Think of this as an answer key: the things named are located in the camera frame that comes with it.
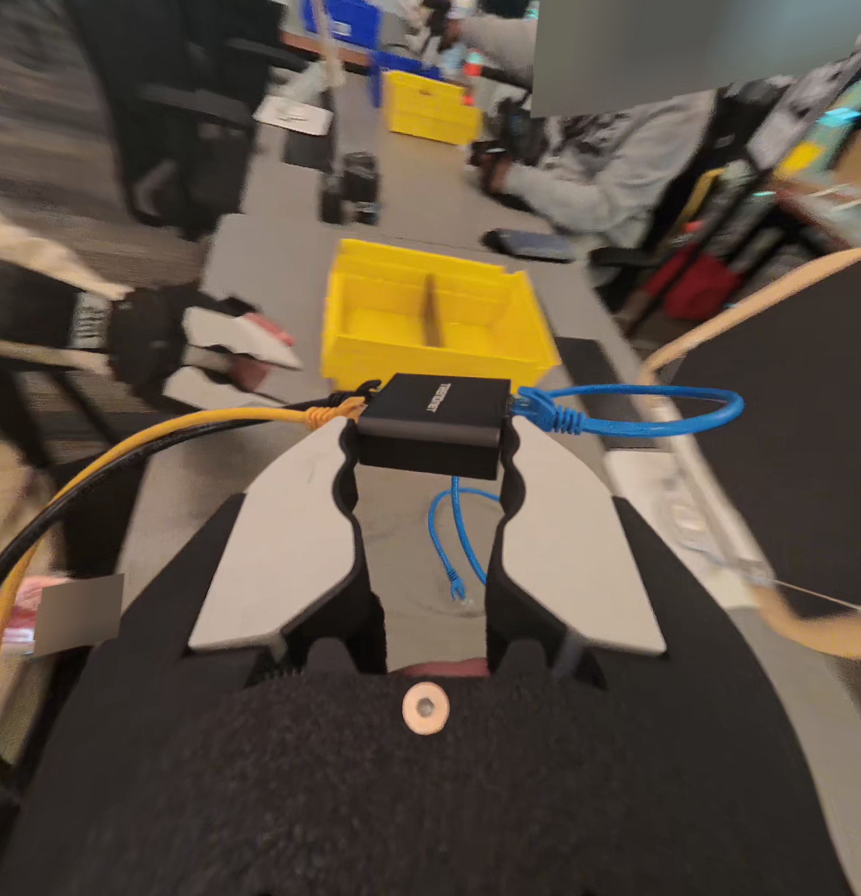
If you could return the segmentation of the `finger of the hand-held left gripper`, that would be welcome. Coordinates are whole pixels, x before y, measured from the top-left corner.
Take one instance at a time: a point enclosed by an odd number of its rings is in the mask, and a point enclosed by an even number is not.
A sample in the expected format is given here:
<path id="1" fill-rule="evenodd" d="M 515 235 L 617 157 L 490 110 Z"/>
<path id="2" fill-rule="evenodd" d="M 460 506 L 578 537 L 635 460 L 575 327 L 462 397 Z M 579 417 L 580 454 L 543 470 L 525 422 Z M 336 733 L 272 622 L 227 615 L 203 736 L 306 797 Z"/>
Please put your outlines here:
<path id="1" fill-rule="evenodd" d="M 193 409 L 279 409 L 279 401 L 252 392 L 244 392 L 228 383 L 213 380 L 196 367 L 182 367 L 162 386 L 162 397 Z"/>
<path id="2" fill-rule="evenodd" d="M 207 308 L 188 308 L 183 315 L 187 344 L 197 350 L 251 357 L 263 364 L 302 370 L 286 330 L 257 312 L 231 316 Z"/>

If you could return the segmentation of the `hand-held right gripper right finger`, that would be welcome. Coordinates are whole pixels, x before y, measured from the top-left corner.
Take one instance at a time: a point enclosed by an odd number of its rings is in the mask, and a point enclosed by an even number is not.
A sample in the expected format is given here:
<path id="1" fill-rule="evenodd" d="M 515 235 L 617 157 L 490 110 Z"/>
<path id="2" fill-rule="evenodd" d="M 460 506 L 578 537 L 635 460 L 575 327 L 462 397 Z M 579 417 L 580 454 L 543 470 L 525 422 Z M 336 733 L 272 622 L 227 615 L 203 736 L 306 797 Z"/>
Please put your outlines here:
<path id="1" fill-rule="evenodd" d="M 609 487 L 528 420 L 503 432 L 503 517 L 486 578 L 494 641 L 565 640 L 637 655 L 667 647 Z"/>

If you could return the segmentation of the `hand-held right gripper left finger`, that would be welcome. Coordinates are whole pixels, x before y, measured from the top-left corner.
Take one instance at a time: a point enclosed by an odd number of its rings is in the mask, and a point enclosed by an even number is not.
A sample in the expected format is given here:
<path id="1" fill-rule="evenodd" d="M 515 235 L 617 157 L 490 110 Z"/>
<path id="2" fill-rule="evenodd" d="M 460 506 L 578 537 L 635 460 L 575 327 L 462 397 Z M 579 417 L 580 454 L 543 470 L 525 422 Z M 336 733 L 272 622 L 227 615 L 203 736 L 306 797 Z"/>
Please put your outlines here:
<path id="1" fill-rule="evenodd" d="M 191 651 L 275 646 L 318 631 L 330 607 L 333 636 L 368 612 L 354 420 L 334 419 L 271 462 L 247 487 L 190 633 Z"/>

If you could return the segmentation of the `yellow storage bin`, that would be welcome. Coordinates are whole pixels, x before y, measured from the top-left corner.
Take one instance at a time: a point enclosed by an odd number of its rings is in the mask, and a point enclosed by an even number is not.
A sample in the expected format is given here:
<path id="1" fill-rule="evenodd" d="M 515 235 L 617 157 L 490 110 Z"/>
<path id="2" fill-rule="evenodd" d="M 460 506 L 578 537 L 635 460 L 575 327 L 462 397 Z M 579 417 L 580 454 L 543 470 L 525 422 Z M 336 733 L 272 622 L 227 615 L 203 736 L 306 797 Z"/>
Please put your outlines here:
<path id="1" fill-rule="evenodd" d="M 391 133 L 466 147 L 481 134 L 481 110 L 467 88 L 414 73 L 385 71 L 381 108 Z"/>
<path id="2" fill-rule="evenodd" d="M 423 343 L 427 273 L 437 277 L 445 350 Z M 343 390 L 396 374 L 502 378 L 516 389 L 561 363 L 526 272 L 354 238 L 340 240 L 329 268 L 320 362 Z"/>

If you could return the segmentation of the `black ethernet adapter box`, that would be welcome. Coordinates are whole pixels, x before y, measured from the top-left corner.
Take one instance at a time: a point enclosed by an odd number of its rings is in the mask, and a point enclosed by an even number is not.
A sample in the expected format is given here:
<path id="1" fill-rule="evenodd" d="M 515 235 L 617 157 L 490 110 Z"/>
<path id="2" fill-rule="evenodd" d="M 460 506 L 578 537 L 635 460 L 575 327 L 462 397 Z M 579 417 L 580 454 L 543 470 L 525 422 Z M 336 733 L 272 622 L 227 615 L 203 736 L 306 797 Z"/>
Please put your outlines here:
<path id="1" fill-rule="evenodd" d="M 493 481 L 511 381 L 396 374 L 355 424 L 360 465 Z"/>

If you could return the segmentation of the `person's left hand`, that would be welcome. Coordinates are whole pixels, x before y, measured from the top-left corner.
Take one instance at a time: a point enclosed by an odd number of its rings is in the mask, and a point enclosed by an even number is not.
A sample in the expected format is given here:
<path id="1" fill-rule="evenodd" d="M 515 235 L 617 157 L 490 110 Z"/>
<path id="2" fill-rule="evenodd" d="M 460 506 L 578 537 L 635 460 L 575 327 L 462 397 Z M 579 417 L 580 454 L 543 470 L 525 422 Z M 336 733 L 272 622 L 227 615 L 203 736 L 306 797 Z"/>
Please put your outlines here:
<path id="1" fill-rule="evenodd" d="M 231 352 L 233 379 L 247 392 L 259 391 L 275 372 L 303 367 L 290 333 L 258 312 L 236 318 Z"/>

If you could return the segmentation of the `white power strip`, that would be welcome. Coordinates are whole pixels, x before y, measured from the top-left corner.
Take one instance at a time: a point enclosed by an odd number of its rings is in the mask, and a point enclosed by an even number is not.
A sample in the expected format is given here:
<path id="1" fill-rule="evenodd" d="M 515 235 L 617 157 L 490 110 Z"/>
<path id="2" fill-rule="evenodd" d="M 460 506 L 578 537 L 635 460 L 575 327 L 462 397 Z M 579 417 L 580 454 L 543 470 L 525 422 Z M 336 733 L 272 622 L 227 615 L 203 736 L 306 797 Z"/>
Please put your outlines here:
<path id="1" fill-rule="evenodd" d="M 625 498 L 728 613 L 756 610 L 773 570 L 695 435 L 605 436 L 604 465 Z"/>

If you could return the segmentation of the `black electronic equipment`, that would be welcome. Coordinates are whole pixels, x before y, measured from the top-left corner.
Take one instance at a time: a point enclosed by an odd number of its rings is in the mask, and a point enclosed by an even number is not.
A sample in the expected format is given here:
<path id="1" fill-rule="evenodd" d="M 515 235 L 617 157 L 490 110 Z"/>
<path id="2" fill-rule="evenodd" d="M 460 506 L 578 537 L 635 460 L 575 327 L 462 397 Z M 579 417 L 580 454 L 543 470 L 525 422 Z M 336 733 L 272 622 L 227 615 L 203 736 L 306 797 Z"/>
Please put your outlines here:
<path id="1" fill-rule="evenodd" d="M 319 180 L 318 218 L 329 225 L 376 226 L 380 218 L 380 168 L 368 151 L 352 151 Z"/>

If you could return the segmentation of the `dark bin divider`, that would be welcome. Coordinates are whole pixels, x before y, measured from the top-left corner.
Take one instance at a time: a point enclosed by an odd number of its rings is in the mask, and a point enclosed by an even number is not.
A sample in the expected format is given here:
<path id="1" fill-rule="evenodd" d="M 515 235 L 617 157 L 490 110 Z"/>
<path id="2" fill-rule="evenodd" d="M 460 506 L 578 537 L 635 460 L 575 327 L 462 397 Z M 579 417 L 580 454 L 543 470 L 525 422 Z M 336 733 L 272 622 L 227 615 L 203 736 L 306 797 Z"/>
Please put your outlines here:
<path id="1" fill-rule="evenodd" d="M 427 273 L 424 280 L 422 323 L 423 343 L 430 349 L 445 350 L 443 304 L 434 273 Z"/>

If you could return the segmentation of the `black office chair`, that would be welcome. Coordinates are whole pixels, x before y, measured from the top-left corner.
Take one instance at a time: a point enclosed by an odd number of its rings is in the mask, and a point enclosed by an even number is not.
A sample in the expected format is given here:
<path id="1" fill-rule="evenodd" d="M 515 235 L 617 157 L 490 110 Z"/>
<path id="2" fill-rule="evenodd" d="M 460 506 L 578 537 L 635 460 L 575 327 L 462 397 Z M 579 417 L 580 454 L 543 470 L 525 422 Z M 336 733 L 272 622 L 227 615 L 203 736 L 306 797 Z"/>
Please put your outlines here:
<path id="1" fill-rule="evenodd" d="M 240 208 L 270 75 L 308 61 L 281 41 L 284 2 L 64 2 L 107 110 L 137 222 L 190 242 Z"/>

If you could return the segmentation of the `white stand base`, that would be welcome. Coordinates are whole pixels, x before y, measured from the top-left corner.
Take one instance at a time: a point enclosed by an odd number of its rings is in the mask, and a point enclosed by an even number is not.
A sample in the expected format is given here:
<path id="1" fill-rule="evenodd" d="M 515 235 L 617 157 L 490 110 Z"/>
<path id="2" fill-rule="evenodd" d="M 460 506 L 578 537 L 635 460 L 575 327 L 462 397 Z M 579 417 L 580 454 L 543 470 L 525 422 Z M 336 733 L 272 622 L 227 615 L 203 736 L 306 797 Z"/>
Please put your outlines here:
<path id="1" fill-rule="evenodd" d="M 302 73 L 293 73 L 289 81 L 264 96 L 253 120 L 261 126 L 321 137 L 327 135 L 334 113 L 309 100 L 319 101 L 326 93 L 333 95 L 343 87 L 346 76 L 325 1 L 311 1 L 310 7 L 317 27 L 318 60 L 307 63 Z"/>

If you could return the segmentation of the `red bag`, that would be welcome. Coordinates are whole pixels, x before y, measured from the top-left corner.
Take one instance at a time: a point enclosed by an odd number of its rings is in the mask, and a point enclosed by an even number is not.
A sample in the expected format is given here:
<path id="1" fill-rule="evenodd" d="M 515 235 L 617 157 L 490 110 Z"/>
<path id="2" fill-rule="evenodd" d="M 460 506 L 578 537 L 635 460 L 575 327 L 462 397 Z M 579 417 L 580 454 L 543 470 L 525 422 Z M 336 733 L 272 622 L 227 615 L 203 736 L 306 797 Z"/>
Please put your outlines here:
<path id="1" fill-rule="evenodd" d="M 674 251 L 642 284 L 644 294 L 648 298 L 660 295 L 663 286 L 673 281 L 691 251 L 692 244 Z M 680 322 L 704 322 L 719 313 L 741 285 L 741 280 L 742 275 L 723 261 L 701 252 L 683 276 L 663 294 L 663 314 Z"/>

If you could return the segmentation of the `dark flat case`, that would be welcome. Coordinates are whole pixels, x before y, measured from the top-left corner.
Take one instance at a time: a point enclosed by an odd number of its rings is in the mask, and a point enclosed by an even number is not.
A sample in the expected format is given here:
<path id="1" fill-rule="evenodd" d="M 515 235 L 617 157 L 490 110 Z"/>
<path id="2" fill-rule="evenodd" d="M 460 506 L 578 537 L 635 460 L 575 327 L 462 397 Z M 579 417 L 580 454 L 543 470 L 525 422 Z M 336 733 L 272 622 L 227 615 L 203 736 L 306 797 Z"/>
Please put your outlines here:
<path id="1" fill-rule="evenodd" d="M 577 261 L 571 242 L 555 233 L 496 229 L 484 233 L 480 242 L 491 252 L 523 261 L 559 264 Z"/>

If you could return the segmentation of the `blue storage bin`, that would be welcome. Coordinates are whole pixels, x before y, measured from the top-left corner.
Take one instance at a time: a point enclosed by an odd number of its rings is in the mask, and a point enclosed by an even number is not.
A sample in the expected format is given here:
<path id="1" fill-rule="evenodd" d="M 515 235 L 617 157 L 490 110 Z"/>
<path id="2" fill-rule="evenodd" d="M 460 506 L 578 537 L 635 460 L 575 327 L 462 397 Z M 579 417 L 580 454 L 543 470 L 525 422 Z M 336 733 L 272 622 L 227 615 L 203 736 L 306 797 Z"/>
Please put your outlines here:
<path id="1" fill-rule="evenodd" d="M 382 105 L 382 76 L 387 71 L 411 73 L 433 81 L 442 81 L 442 73 L 435 65 L 424 64 L 420 60 L 398 55 L 384 50 L 374 50 L 369 54 L 367 84 L 371 106 Z"/>
<path id="2" fill-rule="evenodd" d="M 363 49 L 375 49 L 383 11 L 365 1 L 324 1 L 329 28 L 335 39 Z"/>

